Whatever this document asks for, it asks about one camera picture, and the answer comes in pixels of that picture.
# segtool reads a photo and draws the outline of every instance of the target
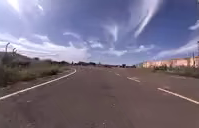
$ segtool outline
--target dirt shoulder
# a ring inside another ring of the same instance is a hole
[[[59,73],[58,75],[53,75],[53,76],[47,76],[47,77],[42,77],[42,78],[37,78],[35,80],[32,81],[25,81],[25,82],[18,82],[16,84],[12,84],[12,85],[7,85],[6,87],[0,87],[0,97],[14,93],[16,91],[20,91],[26,88],[30,88],[33,87],[35,85],[59,78],[61,76],[67,75],[71,72],[73,72],[74,69],[69,69],[69,70],[65,70],[62,73]]]

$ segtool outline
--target road edge line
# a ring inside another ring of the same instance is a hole
[[[190,98],[185,97],[185,96],[183,96],[183,95],[180,95],[180,94],[177,94],[177,93],[174,93],[174,92],[171,92],[171,91],[162,89],[162,88],[157,88],[157,89],[158,89],[159,91],[163,91],[163,92],[169,93],[169,94],[171,94],[171,95],[174,95],[174,96],[176,96],[176,97],[182,98],[182,99],[184,99],[184,100],[187,100],[187,101],[189,101],[189,102],[192,102],[192,103],[194,103],[194,104],[199,105],[199,101],[190,99]]]
[[[47,82],[44,82],[44,83],[35,85],[35,86],[33,86],[33,87],[26,88],[26,89],[23,89],[23,90],[20,90],[20,91],[17,91],[17,92],[14,92],[14,93],[11,93],[11,94],[2,96],[2,97],[0,97],[0,101],[1,101],[1,100],[4,100],[4,99],[7,99],[7,98],[9,98],[9,97],[15,96],[15,95],[17,95],[17,94],[24,93],[24,92],[27,92],[27,91],[29,91],[29,90],[32,90],[32,89],[35,89],[35,88],[38,88],[38,87],[47,85],[47,84],[49,84],[49,83],[58,81],[58,80],[60,80],[60,79],[66,78],[66,77],[68,77],[68,76],[71,76],[71,75],[73,75],[73,74],[75,74],[75,73],[76,73],[76,69],[74,69],[73,72],[71,72],[71,73],[69,73],[69,74],[67,74],[67,75],[64,75],[64,76],[62,76],[62,77],[56,78],[56,79],[54,79],[54,80],[50,80],[50,81],[47,81]]]

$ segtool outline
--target cloud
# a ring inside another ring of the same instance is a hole
[[[26,13],[33,14],[37,10],[44,14],[44,9],[39,4],[39,0],[7,0],[7,2],[21,16]]]
[[[192,31],[197,30],[197,29],[199,29],[199,20],[197,20],[194,25],[189,27],[189,30],[192,30]]]
[[[7,2],[14,8],[14,10],[20,13],[20,5],[18,0],[7,0]]]
[[[45,36],[38,36],[39,39],[48,39]],[[11,42],[8,50],[13,48],[18,50],[18,53],[29,56],[39,57],[41,59],[52,59],[56,61],[86,61],[90,54],[86,47],[76,48],[71,42],[69,46],[56,45],[50,40],[42,41],[41,44],[36,44],[26,38],[16,38],[9,34],[0,33],[0,51],[5,49],[7,42]]]
[[[104,48],[104,46],[98,41],[89,41],[91,48]]]
[[[116,24],[104,25],[103,27],[112,36],[113,42],[116,42],[118,40],[118,31],[119,31],[118,25]]]
[[[140,52],[147,52],[147,51],[150,51],[152,49],[154,49],[155,46],[154,45],[150,45],[148,47],[144,46],[144,45],[140,45],[139,48],[137,49],[134,49],[132,52],[135,52],[135,53],[140,53]]]
[[[44,41],[44,42],[49,41],[47,36],[42,36],[42,35],[35,34],[34,37],[36,37],[36,38],[38,38],[38,39],[40,39],[41,41]]]
[[[149,24],[151,19],[159,10],[160,5],[163,3],[163,0],[141,0],[141,4],[136,2],[131,8],[131,20],[130,26],[136,27],[135,38],[137,38]]]
[[[183,54],[188,54],[192,52],[196,52],[198,50],[198,44],[197,42],[199,41],[199,36],[191,39],[186,43],[185,45],[176,48],[176,49],[170,49],[170,50],[164,50],[159,52],[154,59],[159,59],[159,58],[164,58],[164,57],[171,57],[174,55],[183,55]]]
[[[127,50],[115,50],[114,48],[110,48],[108,51],[103,52],[104,54],[110,54],[110,55],[115,55],[117,57],[123,56],[126,54],[128,51]]]
[[[74,32],[64,32],[63,35],[64,36],[72,36],[72,37],[74,37],[76,39],[81,39],[80,35],[77,34],[77,33],[74,33]]]

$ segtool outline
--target wall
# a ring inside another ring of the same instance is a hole
[[[167,67],[179,67],[179,66],[193,67],[194,65],[195,67],[199,67],[199,56],[196,56],[195,58],[177,58],[171,60],[150,61],[143,63],[144,68],[159,67],[164,65],[166,65]]]

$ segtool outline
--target dry grass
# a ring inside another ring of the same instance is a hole
[[[19,81],[34,80],[39,77],[57,75],[66,70],[60,65],[50,64],[44,61],[31,63],[26,67],[10,66],[0,60],[0,86],[16,83]]]
[[[175,67],[169,68],[166,66],[154,67],[153,72],[166,72],[180,76],[199,78],[199,68],[194,67]]]

